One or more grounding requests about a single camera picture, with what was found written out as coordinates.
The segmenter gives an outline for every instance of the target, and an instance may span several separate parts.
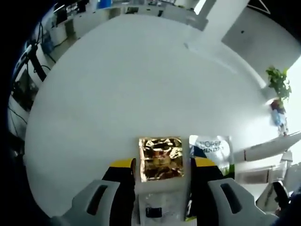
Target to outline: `plant pot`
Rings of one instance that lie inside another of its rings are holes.
[[[273,103],[271,103],[271,108],[272,110],[277,110],[277,112],[280,114],[285,114],[285,108],[279,99],[274,100]]]
[[[276,91],[269,86],[264,87],[261,92],[267,102],[273,102],[273,100],[278,99]]]

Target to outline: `green leaves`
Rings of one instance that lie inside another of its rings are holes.
[[[292,92],[290,82],[287,79],[286,71],[283,72],[276,69],[274,66],[270,66],[266,72],[269,75],[269,87],[274,88],[280,101],[286,100],[289,98],[290,93]]]

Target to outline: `white pillar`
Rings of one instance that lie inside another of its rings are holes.
[[[204,33],[210,39],[222,40],[250,0],[216,0],[207,19]]]

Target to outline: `gold foil packet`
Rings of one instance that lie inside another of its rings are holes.
[[[180,137],[143,137],[139,139],[139,148],[142,182],[184,175]]]

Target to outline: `desk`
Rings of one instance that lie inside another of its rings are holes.
[[[29,184],[48,215],[64,213],[110,162],[139,159],[140,136],[181,136],[186,168],[191,134],[231,135],[236,151],[277,136],[249,66],[210,39],[195,38],[198,48],[189,50],[187,37],[179,22],[122,15],[87,33],[54,65],[25,138]],[[189,172],[147,188],[188,181]],[[137,193],[143,189],[138,182]]]

